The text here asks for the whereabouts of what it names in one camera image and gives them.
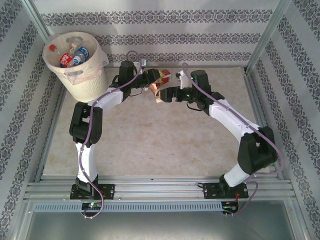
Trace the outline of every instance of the enclosure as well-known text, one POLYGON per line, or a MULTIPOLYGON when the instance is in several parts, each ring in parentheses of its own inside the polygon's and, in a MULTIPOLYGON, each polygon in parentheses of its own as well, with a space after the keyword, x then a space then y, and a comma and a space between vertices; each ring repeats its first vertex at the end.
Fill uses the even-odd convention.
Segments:
POLYGON ((319 4, 2 0, 0 238, 320 239, 319 4), (137 89, 103 116, 96 164, 114 199, 84 220, 85 201, 70 200, 77 101, 42 57, 49 39, 71 31, 97 39, 108 85, 130 50, 146 69, 205 70, 212 91, 273 130, 284 170, 278 161, 261 169, 269 175, 254 178, 247 209, 225 218, 223 201, 205 199, 197 184, 217 183, 237 163, 238 141, 203 112, 137 89))

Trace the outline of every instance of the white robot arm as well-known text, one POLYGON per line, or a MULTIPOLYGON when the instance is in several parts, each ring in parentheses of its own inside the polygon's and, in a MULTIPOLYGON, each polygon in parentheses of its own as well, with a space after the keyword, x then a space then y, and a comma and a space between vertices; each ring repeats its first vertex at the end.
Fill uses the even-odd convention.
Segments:
POLYGON ((268 127, 260 127, 257 124, 247 120, 238 113, 228 101, 218 92, 212 92, 209 85, 208 75, 204 70, 196 70, 191 72, 191 78, 206 93, 214 97, 221 105, 203 93, 192 87, 189 79, 185 76, 184 71, 176 74, 180 79, 180 87, 169 87, 160 91, 160 99, 164 102, 171 102, 175 98, 176 102, 186 101, 188 103, 196 103, 199 110, 204 111, 207 115, 222 123, 238 140, 239 152, 238 163, 227 173, 220 177, 219 187, 223 192, 227 192, 243 183, 251 174, 274 163, 277 159, 276 151, 262 137, 259 137, 248 125, 262 133, 273 143, 273 131, 268 127), (246 124, 235 117, 229 110, 232 109, 244 120, 246 124))
MULTIPOLYGON (((115 82, 115 80, 113 81, 107 92, 129 82, 133 76, 133 63, 130 61, 122 62, 119 76, 116 76, 118 80, 117 82, 115 82)), ((266 136, 272 142, 274 142, 273 131, 267 126, 260 127, 249 120, 246 120, 245 124, 236 118, 229 111, 233 108, 230 106, 228 101, 220 93, 211 91, 208 75, 204 70, 193 71, 191 73, 191 77, 202 90, 213 96, 217 101, 227 106, 227 109, 221 107, 221 105, 219 105, 216 101, 211 100, 196 88, 192 87, 183 71, 177 73, 176 76, 180 78, 180 86, 162 89, 159 92, 160 99, 167 103, 172 102, 172 98, 176 98, 176 102, 195 102, 200 111, 204 111, 208 116, 217 119, 234 135, 239 142, 239 152, 237 157, 238 163, 230 171, 223 174, 219 179, 220 182, 218 186, 221 193, 220 196, 228 196, 228 193, 234 192, 235 188, 243 183, 243 181, 251 174, 276 161, 277 155, 275 150, 263 138, 259 137, 258 134, 248 128, 247 124, 250 124, 254 129, 266 136)), ((159 71, 154 68, 144 71, 132 84, 106 95, 94 105, 92 119, 90 120, 92 121, 90 138, 82 152, 81 163, 89 177, 89 180, 95 185, 98 184, 98 173, 94 160, 94 150, 96 146, 95 144, 99 141, 102 134, 103 114, 105 114, 112 107, 123 102, 130 95, 132 88, 147 87, 159 77, 159 71)), ((96 102, 96 100, 88 103, 78 102, 74 108, 69 132, 73 137, 78 154, 80 153, 82 144, 85 142, 89 129, 89 124, 83 119, 89 117, 91 107, 94 102, 96 102)), ((76 188, 77 190, 80 190, 89 196, 94 196, 95 194, 94 189, 88 183, 88 180, 85 178, 81 170, 79 170, 76 178, 76 188)))

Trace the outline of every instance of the striped wallpaper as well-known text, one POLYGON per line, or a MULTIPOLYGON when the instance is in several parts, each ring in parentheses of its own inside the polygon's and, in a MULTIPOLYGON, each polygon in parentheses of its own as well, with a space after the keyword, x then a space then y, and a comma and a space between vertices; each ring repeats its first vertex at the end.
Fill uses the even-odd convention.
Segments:
POLYGON ((0 3, 0 239, 10 237, 34 179, 62 84, 42 59, 44 42, 19 0, 0 3))
POLYGON ((319 19, 319 1, 292 1, 252 72, 311 239, 320 239, 319 19))
POLYGON ((114 66, 136 50, 150 66, 244 67, 279 0, 33 2, 50 33, 92 34, 114 66))

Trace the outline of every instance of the black bracket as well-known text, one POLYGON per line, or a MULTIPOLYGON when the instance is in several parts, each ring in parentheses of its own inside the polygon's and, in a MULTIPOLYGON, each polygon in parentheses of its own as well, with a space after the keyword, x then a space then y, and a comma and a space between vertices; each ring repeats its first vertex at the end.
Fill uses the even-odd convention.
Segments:
MULTIPOLYGON (((259 132, 275 143, 274 132, 270 127, 259 127, 259 132)), ((240 168, 246 174, 251 175, 273 164, 277 160, 277 153, 266 140, 255 132, 245 133, 240 140, 237 159, 240 168)))
MULTIPOLYGON (((222 96, 219 92, 211 91, 208 75, 204 70, 196 70, 191 72, 191 78, 202 90, 214 97, 216 100, 225 99, 224 96, 222 96)), ((186 101, 187 106, 188 103, 196 103, 198 107, 197 111, 204 111, 207 115, 210 114, 210 105, 214 103, 214 101, 212 101, 209 97, 205 96, 195 87, 185 87, 184 89, 180 89, 179 86, 168 87, 159 92, 159 97, 162 101, 166 103, 171 103, 172 98, 175 98, 175 101, 180 103, 186 101)))
POLYGON ((203 189, 204 199, 235 199, 236 193, 238 193, 239 199, 249 197, 245 183, 241 183, 225 193, 220 189, 218 182, 198 183, 198 187, 203 189))
MULTIPOLYGON (((115 195, 114 184, 99 184, 98 176, 92 182, 103 194, 103 199, 113 200, 115 195)), ((100 200, 100 194, 88 183, 83 182, 79 178, 75 179, 75 184, 72 185, 71 200, 100 200)))
MULTIPOLYGON (((114 184, 99 184, 98 189, 103 194, 104 200, 113 200, 115 195, 115 185, 114 184)), ((95 194, 94 196, 89 195, 83 191, 77 189, 77 185, 73 184, 70 193, 71 200, 100 200, 101 197, 99 194, 95 194)))
MULTIPOLYGON (((74 106, 69 133, 75 143, 84 143, 87 138, 89 123, 84 121, 84 119, 90 116, 90 111, 91 106, 85 102, 79 101, 74 106)), ((92 144, 96 144, 102 135, 102 116, 102 108, 97 106, 94 107, 90 139, 86 144, 87 148, 89 148, 92 144)))
MULTIPOLYGON (((128 83, 131 79, 134 78, 134 71, 135 73, 137 73, 137 68, 132 61, 122 61, 119 67, 119 75, 114 77, 112 84, 109 87, 117 88, 128 83)), ((147 88, 151 83, 155 82, 159 78, 159 70, 155 68, 146 70, 142 74, 139 74, 134 82, 121 89, 121 91, 123 92, 122 101, 126 100, 127 97, 129 97, 129 95, 131 94, 131 89, 147 88)))

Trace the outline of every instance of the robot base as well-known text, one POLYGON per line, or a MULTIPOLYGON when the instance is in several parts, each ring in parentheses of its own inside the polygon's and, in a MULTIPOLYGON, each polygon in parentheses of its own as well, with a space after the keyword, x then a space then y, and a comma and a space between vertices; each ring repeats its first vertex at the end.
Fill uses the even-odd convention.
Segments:
POLYGON ((203 189, 204 199, 234 199, 236 194, 238 194, 239 199, 247 199, 249 197, 245 183, 230 187, 227 192, 221 191, 218 182, 198 183, 198 187, 203 189))
MULTIPOLYGON (((102 192, 103 199, 113 200, 115 195, 114 184, 98 184, 98 176, 93 181, 93 184, 102 192)), ((100 200, 98 192, 88 183, 75 179, 75 184, 72 185, 70 200, 100 200)))

